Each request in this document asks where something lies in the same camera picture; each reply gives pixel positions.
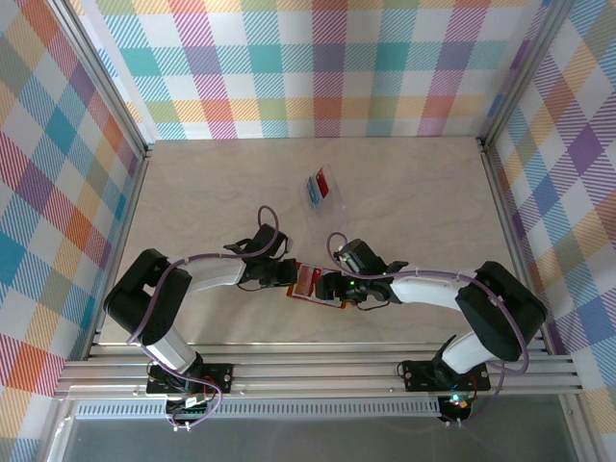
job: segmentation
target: wire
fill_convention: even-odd
[[[135,329],[135,331],[133,332],[133,334],[130,336],[130,338],[126,341],[127,344],[132,344],[134,343],[138,337],[140,336],[140,334],[143,332],[143,330],[145,329],[145,327],[147,326],[147,322],[149,321],[150,317],[152,316],[152,312],[154,311],[154,306],[156,305],[156,300],[158,299],[158,296],[161,292],[161,289],[163,288],[163,285],[165,284],[165,281],[167,280],[168,275],[175,270],[176,268],[187,264],[188,262],[193,262],[196,260],[203,260],[206,258],[229,258],[229,259],[238,259],[238,258],[251,258],[251,257],[257,257],[259,255],[264,254],[265,252],[267,252],[268,250],[270,250],[270,247],[272,247],[274,245],[274,243],[276,242],[276,239],[278,239],[278,232],[279,232],[279,222],[278,222],[278,215],[274,212],[274,210],[268,206],[268,205],[262,205],[261,207],[259,207],[259,211],[257,212],[257,221],[259,223],[259,227],[261,227],[261,214],[263,213],[264,210],[268,210],[271,213],[271,216],[273,217],[273,221],[274,221],[274,233],[273,236],[271,237],[271,240],[269,241],[269,243],[261,248],[260,250],[254,251],[254,252],[250,252],[250,253],[243,253],[243,254],[223,254],[223,253],[202,253],[202,254],[197,254],[197,255],[193,255],[191,257],[187,257],[185,259],[182,260],[178,260],[177,262],[172,263],[171,265],[169,265],[165,271],[163,271],[163,274],[161,275],[161,278],[159,279],[158,283],[156,284],[156,288],[154,289],[154,294],[152,295],[152,297],[150,298],[150,302],[147,305],[147,310],[145,310],[145,314],[143,315],[143,319],[141,320],[140,324],[137,326],[137,329]],[[177,377],[177,378],[181,378],[183,380],[188,380],[190,382],[194,382],[194,383],[200,383],[202,385],[204,385],[205,387],[210,387],[212,389],[214,389],[217,394],[218,394],[218,399],[216,401],[216,403],[212,406],[212,408],[210,409],[210,411],[208,411],[205,415],[203,415],[202,417],[200,417],[199,419],[196,419],[195,421],[191,422],[191,423],[186,423],[186,429],[190,430],[193,426],[199,425],[202,422],[204,422],[205,420],[209,419],[210,416],[212,414],[214,414],[218,408],[220,407],[220,405],[222,404],[222,390],[220,389],[220,387],[214,383],[214,382],[209,382],[207,380],[203,380],[200,378],[195,378],[195,377],[189,377],[187,375],[184,375],[182,373],[179,373],[178,371],[174,371],[172,368],[169,368],[166,364],[160,362],[156,356],[154,356],[150,351],[147,350],[147,348],[143,345],[141,345],[141,349],[143,350],[143,352],[152,360],[155,361],[161,369],[163,369],[163,371]],[[171,418],[168,419],[169,422],[173,425],[173,427],[175,429],[179,428],[180,425],[179,423],[175,420],[175,416],[177,415],[179,411],[176,410],[171,414]]]
[[[368,308],[362,308],[361,306],[359,306],[359,303],[357,303],[356,306],[359,311],[372,311],[378,308],[385,308],[386,306],[389,306],[389,301],[387,303],[383,303],[382,305],[369,306]]]
[[[347,236],[345,236],[343,233],[339,233],[337,231],[331,233],[327,237],[327,254],[329,255],[329,258],[331,259],[331,261],[334,263],[334,265],[336,265],[336,267],[339,270],[341,270],[344,274],[351,275],[357,279],[366,279],[366,280],[383,279],[383,275],[381,274],[376,274],[376,275],[360,274],[360,273],[353,272],[343,267],[342,264],[338,261],[338,259],[334,257],[334,254],[331,251],[331,240],[336,236],[339,236],[344,240],[345,242],[344,245],[348,243],[348,239],[347,239]],[[475,278],[471,276],[467,276],[466,274],[461,274],[459,272],[437,271],[437,270],[432,270],[432,269],[415,269],[415,270],[408,270],[408,271],[392,272],[392,273],[387,274],[387,278],[402,277],[402,276],[416,276],[416,277],[427,276],[427,277],[436,277],[438,279],[447,279],[447,280],[457,279],[457,280],[463,280],[465,282],[476,285],[485,294],[487,294],[490,297],[490,299],[492,299],[492,302],[497,305],[497,307],[502,312],[502,315],[507,319],[509,326],[513,330],[513,333],[515,334],[516,339],[518,343],[520,344],[520,348],[522,349],[522,356],[524,358],[523,364],[519,369],[509,369],[505,366],[499,366],[494,362],[489,363],[489,364],[497,371],[507,372],[507,373],[511,373],[514,375],[520,375],[526,372],[526,370],[528,369],[530,358],[528,355],[528,348],[526,347],[526,340],[524,338],[524,335],[522,331],[520,330],[520,327],[518,327],[518,324],[515,322],[515,320],[509,313],[509,310],[507,310],[507,307],[504,306],[504,303],[502,302],[502,300],[498,298],[496,294],[494,294],[494,292],[492,292],[485,284],[483,284],[480,281],[477,281]]]
[[[244,292],[259,292],[259,291],[263,291],[265,289],[265,287],[260,287],[259,289],[245,289],[240,284],[236,284],[236,287],[238,289],[240,289],[241,291],[244,291]]]
[[[276,239],[278,239],[278,231],[279,231],[278,215],[273,211],[273,209],[270,206],[262,205],[261,207],[259,207],[259,211],[257,212],[257,221],[259,222],[259,226],[261,226],[261,214],[263,213],[264,210],[268,210],[271,213],[271,215],[273,216],[273,221],[274,221],[274,233],[273,233],[273,236],[271,237],[271,240],[269,241],[269,243],[265,247],[263,247],[260,250],[255,251],[255,252],[242,253],[242,254],[201,253],[201,254],[193,255],[191,257],[187,257],[187,258],[182,259],[182,260],[178,260],[177,262],[172,263],[171,265],[169,265],[167,267],[167,269],[165,269],[165,271],[161,275],[161,278],[159,279],[158,284],[156,284],[156,288],[154,289],[154,294],[150,298],[150,302],[147,305],[147,310],[145,310],[145,314],[143,315],[143,319],[141,320],[140,324],[137,326],[137,329],[135,329],[133,334],[126,341],[126,343],[127,344],[134,343],[138,339],[140,334],[143,332],[143,330],[145,329],[145,326],[147,325],[147,322],[150,320],[150,317],[152,316],[152,312],[154,311],[154,306],[156,305],[156,300],[159,297],[159,294],[161,292],[161,289],[163,288],[163,285],[165,284],[165,281],[167,280],[167,277],[177,267],[185,265],[188,262],[194,262],[196,260],[204,260],[206,258],[238,259],[238,258],[257,257],[259,255],[264,254],[268,250],[270,250],[270,247],[272,245],[274,245],[274,243],[276,242]]]
[[[209,419],[210,416],[212,416],[212,414],[214,414],[216,411],[218,411],[218,408],[222,404],[222,390],[220,389],[220,387],[216,383],[210,382],[208,380],[204,380],[202,378],[189,377],[189,376],[184,375],[184,374],[182,374],[182,373],[180,373],[178,371],[174,371],[172,368],[168,367],[166,364],[164,364],[164,363],[160,362],[158,359],[156,359],[156,356],[154,356],[151,352],[149,352],[145,346],[141,346],[141,350],[152,361],[155,361],[158,364],[158,366],[163,371],[165,371],[166,373],[170,373],[171,375],[174,375],[175,377],[182,378],[182,379],[188,380],[190,382],[200,383],[200,384],[202,384],[202,385],[204,385],[206,387],[210,387],[210,388],[212,388],[218,394],[218,399],[217,399],[216,403],[212,406],[212,408],[205,415],[201,416],[200,418],[196,419],[195,421],[193,421],[191,423],[186,423],[185,428],[187,430],[190,430],[192,427],[201,424],[205,420]],[[175,420],[175,416],[178,414],[179,411],[180,411],[180,409],[173,411],[173,413],[171,414],[171,418],[168,419],[169,422],[175,428],[181,428],[180,424]]]

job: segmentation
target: colorful plaid wall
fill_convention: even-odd
[[[541,0],[73,3],[153,138],[222,139],[477,135]]]
[[[541,6],[539,7],[537,14],[532,19],[532,23],[526,31],[526,35],[524,37],[524,40],[522,40],[522,44],[520,45],[520,48],[518,48],[518,52],[516,53],[515,58],[511,62],[509,70],[507,70],[502,84],[500,85],[499,92],[494,98],[492,106],[490,106],[488,116],[486,116],[485,120],[483,121],[481,130],[478,133],[479,138],[483,139],[487,135],[487,132],[494,121],[494,117],[496,116],[497,111],[501,108],[504,97],[509,93],[511,87],[513,86],[513,83],[518,77],[520,67],[526,60],[526,57],[530,51],[530,45],[537,37],[537,34],[539,33],[541,26],[543,25],[543,21],[546,18],[546,14],[548,14],[548,10],[552,6],[552,3],[553,0],[542,0]]]
[[[577,0],[498,153],[550,331],[616,460],[616,0]]]
[[[138,156],[44,0],[0,0],[0,460],[79,352]]]

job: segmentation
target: snack package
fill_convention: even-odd
[[[315,296],[317,281],[324,274],[334,272],[331,269],[315,267],[305,263],[297,262],[297,283],[290,286],[287,290],[287,296],[297,298],[299,300],[312,301],[319,305],[332,306],[334,308],[345,308],[347,305],[340,300],[319,300]]]

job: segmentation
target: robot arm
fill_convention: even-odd
[[[414,273],[412,270],[402,275],[398,272],[407,265],[406,262],[386,265],[366,243],[358,239],[346,244],[334,257],[359,277],[341,272],[328,273],[317,284],[317,297],[320,299],[337,297],[360,303],[372,295],[381,302],[421,302],[445,306],[461,311],[465,316],[472,332],[455,342],[451,338],[443,345],[427,372],[434,377],[430,386],[453,390],[468,382],[467,374],[473,368],[490,359],[519,359],[522,348],[511,325],[489,296],[475,284],[463,282],[460,277],[450,280],[425,277],[419,271]],[[361,278],[361,275],[374,277],[381,274],[382,278]],[[486,262],[476,271],[474,280],[489,287],[504,303],[527,344],[546,319],[547,311],[541,301],[495,262]]]
[[[222,253],[254,254],[273,239],[274,232],[271,226],[263,224],[254,238],[226,245]],[[275,257],[283,244],[282,255]],[[258,280],[262,288],[293,285],[297,281],[295,259],[282,260],[289,246],[287,236],[278,232],[274,245],[258,256],[199,259],[174,268],[168,274],[137,341],[148,355],[171,370],[202,378],[203,359],[173,328],[184,297],[215,286],[238,285],[252,280]],[[106,312],[129,334],[138,331],[150,304],[152,290],[147,288],[155,288],[170,265],[168,258],[157,250],[145,250],[105,298]],[[201,387],[188,380],[170,376],[167,379],[172,393],[194,393]]]

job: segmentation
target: beige floor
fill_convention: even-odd
[[[327,265],[299,206],[299,186],[330,164],[353,239],[386,262],[467,270],[492,259],[511,267],[492,195],[471,138],[159,141],[145,176],[120,274],[139,253],[217,251],[252,237],[261,204],[295,241],[291,256]],[[442,342],[464,333],[462,315],[432,305],[362,313],[219,287],[188,297],[175,324],[189,342]],[[106,319],[101,341],[127,334]]]

